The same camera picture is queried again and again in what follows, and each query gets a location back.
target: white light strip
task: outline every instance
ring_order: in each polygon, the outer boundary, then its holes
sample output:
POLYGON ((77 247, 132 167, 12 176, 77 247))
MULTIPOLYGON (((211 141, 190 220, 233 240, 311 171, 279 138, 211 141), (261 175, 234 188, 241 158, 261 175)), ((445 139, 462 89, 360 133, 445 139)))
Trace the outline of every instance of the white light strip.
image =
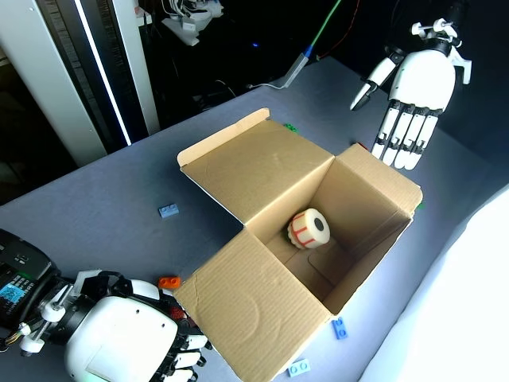
POLYGON ((119 107, 117 106, 117 101, 115 101, 115 96, 113 95, 113 91, 111 90, 110 82, 106 77, 106 72, 104 72, 103 62, 101 61, 101 57, 99 56, 99 52, 97 51, 97 47, 95 46, 94 37, 92 36, 90 26, 88 25, 87 18, 85 17, 85 12, 83 11, 81 0, 74 0, 74 3, 76 4, 76 8, 78 9, 78 14, 80 15, 81 23, 83 24, 83 28, 85 29, 88 44, 92 49, 92 54, 94 55, 97 68, 99 68, 99 73, 101 73, 101 77, 103 78, 104 86, 106 87, 106 92, 110 97, 111 106, 113 106, 113 109, 115 110, 115 114, 117 115, 117 119, 119 120, 120 128, 122 129, 122 133, 124 134, 124 138, 126 139, 127 145, 130 146, 130 139, 129 135, 127 134, 126 126, 124 125, 124 121, 122 120, 122 116, 120 115, 120 110, 119 107))

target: gray table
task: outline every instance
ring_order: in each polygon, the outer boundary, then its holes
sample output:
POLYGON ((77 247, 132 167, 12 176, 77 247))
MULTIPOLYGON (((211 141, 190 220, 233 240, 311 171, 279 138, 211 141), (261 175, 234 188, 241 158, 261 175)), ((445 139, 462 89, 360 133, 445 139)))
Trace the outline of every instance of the gray table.
MULTIPOLYGON (((177 153, 260 107, 330 152, 353 141, 370 146, 387 97, 380 92, 362 111, 350 112, 360 85, 354 72, 325 59, 307 67, 290 89, 258 88, 2 206, 0 227, 38 246, 69 277, 99 267, 148 281, 170 274, 186 278, 241 227, 180 173, 177 153), (157 208, 170 203, 181 212, 162 220, 157 208)), ((456 224, 481 202, 489 170, 435 132, 417 169, 405 173, 422 186, 424 209, 344 307, 348 338, 338 341, 325 327, 302 355, 312 371, 298 380, 360 377, 456 224)), ((206 357, 201 381, 237 380, 217 353, 206 357)), ((62 360, 63 349, 56 346, 30 359, 11 351, 0 355, 2 380, 67 381, 62 360)), ((288 378, 284 373, 276 380, 288 378)))

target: light blue lego brick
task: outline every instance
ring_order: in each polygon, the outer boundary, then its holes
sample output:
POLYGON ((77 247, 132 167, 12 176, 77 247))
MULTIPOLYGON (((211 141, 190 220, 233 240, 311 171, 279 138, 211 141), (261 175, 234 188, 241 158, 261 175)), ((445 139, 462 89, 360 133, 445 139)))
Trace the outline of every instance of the light blue lego brick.
POLYGON ((344 327, 343 318, 339 317, 337 320, 332 321, 332 327, 336 332, 336 338, 343 340, 348 337, 347 328, 344 327))
POLYGON ((166 219, 167 217, 176 214, 178 214, 177 205, 166 205, 164 207, 159 208, 159 215, 161 215, 163 219, 166 219))
POLYGON ((295 362, 290 365, 288 368, 289 376, 298 376, 299 374, 302 374, 303 372, 308 372, 311 370, 311 365, 309 364, 309 361, 307 359, 295 362))

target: cardboard box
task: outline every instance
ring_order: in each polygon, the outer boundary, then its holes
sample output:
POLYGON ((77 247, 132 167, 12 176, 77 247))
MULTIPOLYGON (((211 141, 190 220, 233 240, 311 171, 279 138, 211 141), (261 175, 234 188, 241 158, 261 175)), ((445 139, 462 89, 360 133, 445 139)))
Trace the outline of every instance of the cardboard box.
POLYGON ((272 380, 292 363, 422 199, 361 146, 335 157, 269 117, 258 110, 178 155, 181 170, 245 227, 174 294, 245 382, 272 380), (308 207, 332 238, 298 250, 286 227, 308 207))

